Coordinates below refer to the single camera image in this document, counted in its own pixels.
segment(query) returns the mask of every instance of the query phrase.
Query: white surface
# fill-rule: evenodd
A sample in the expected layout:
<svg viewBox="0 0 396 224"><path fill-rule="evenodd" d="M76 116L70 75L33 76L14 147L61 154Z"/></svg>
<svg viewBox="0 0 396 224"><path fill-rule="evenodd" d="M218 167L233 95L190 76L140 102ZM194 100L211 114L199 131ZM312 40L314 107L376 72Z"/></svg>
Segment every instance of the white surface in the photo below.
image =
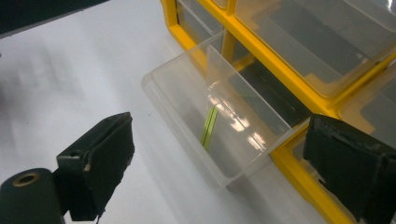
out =
<svg viewBox="0 0 396 224"><path fill-rule="evenodd" d="M218 190L201 178L140 86L182 52L159 1L113 0L1 39L0 51L0 182L54 171L94 124L131 111L136 153L100 223L323 222L270 161L252 177L259 186Z"/></svg>

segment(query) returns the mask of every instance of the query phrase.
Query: round metal hole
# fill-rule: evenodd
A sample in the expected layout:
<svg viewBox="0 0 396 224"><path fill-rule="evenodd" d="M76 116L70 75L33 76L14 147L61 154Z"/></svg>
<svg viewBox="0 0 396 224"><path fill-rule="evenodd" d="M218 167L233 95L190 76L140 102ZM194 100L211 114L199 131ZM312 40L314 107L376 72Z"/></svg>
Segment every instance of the round metal hole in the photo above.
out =
<svg viewBox="0 0 396 224"><path fill-rule="evenodd" d="M20 175L12 182L12 185L17 188L25 187L36 182L39 177L40 175L36 172Z"/></svg>

